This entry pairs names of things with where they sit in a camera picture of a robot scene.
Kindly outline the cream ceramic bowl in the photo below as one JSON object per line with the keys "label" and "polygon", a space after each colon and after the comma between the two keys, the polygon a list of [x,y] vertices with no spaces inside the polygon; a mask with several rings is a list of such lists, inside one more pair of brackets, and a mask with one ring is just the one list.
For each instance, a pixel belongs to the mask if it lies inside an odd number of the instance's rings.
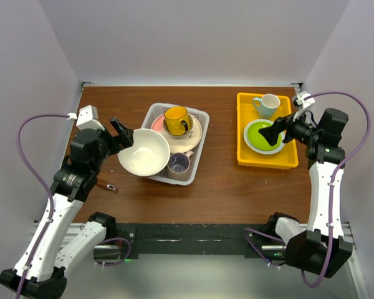
{"label": "cream ceramic bowl", "polygon": [[170,158],[170,146],[165,137],[157,131],[140,128],[133,132],[133,138],[133,146],[117,154],[121,166],[136,176],[159,173]]}

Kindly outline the pink cream branch plate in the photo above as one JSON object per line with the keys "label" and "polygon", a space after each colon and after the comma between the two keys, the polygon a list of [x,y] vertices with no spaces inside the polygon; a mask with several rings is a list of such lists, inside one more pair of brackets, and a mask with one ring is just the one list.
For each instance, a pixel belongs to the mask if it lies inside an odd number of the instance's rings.
{"label": "pink cream branch plate", "polygon": [[191,115],[191,118],[193,120],[193,128],[184,136],[173,136],[166,132],[163,127],[164,115],[156,117],[150,129],[159,132],[167,140],[171,153],[185,153],[197,146],[203,135],[203,130],[197,117]]}

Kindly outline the yellow glass cup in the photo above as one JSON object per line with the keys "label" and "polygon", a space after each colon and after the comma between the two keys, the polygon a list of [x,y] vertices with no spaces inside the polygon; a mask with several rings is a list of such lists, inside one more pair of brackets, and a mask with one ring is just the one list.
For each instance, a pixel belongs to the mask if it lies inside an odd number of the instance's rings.
{"label": "yellow glass cup", "polygon": [[170,134],[181,136],[189,132],[191,126],[189,123],[188,111],[185,107],[171,107],[165,111],[164,116]]}

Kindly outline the pink purple mug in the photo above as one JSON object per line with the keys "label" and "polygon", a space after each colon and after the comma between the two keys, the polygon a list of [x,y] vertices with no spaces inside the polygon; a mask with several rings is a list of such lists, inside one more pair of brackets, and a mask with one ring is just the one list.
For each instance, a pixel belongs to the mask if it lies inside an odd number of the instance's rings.
{"label": "pink purple mug", "polygon": [[189,176],[192,155],[194,155],[193,151],[171,154],[167,164],[168,177],[177,181],[186,181]]}

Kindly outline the purple patterned small bowl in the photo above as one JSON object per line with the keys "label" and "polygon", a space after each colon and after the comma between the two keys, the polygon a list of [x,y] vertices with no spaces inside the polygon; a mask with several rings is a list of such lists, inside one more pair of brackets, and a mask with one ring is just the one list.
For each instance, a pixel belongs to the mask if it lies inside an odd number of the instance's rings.
{"label": "purple patterned small bowl", "polygon": [[187,135],[192,130],[193,118],[189,114],[183,118],[175,120],[164,118],[163,128],[168,134],[181,137]]}

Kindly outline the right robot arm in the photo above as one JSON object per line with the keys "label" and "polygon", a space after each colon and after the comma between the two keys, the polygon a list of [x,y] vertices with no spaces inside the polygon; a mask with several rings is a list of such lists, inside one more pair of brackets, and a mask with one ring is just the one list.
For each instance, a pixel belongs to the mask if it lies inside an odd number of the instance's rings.
{"label": "right robot arm", "polygon": [[302,228],[295,217],[276,212],[262,226],[261,233],[271,244],[285,243],[287,265],[331,278],[353,251],[353,245],[343,236],[339,204],[345,151],[338,144],[348,115],[328,108],[318,125],[308,124],[305,119],[304,114],[282,116],[258,132],[271,146],[281,133],[285,134],[284,143],[297,140],[306,146],[311,181],[307,226]]}

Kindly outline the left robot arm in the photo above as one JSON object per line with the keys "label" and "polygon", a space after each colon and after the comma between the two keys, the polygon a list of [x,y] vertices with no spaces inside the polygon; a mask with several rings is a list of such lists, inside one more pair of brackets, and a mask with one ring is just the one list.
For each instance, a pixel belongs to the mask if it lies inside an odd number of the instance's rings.
{"label": "left robot arm", "polygon": [[61,246],[75,215],[96,186],[105,160],[133,145],[133,130],[112,118],[110,124],[118,133],[112,136],[95,116],[83,120],[68,113],[64,118],[79,121],[79,130],[51,186],[31,166],[21,145],[17,145],[24,164],[45,189],[48,201],[26,251],[13,268],[0,274],[0,284],[12,290],[16,298],[60,298],[69,275],[85,256],[96,245],[118,239],[115,218],[96,212],[76,237]]}

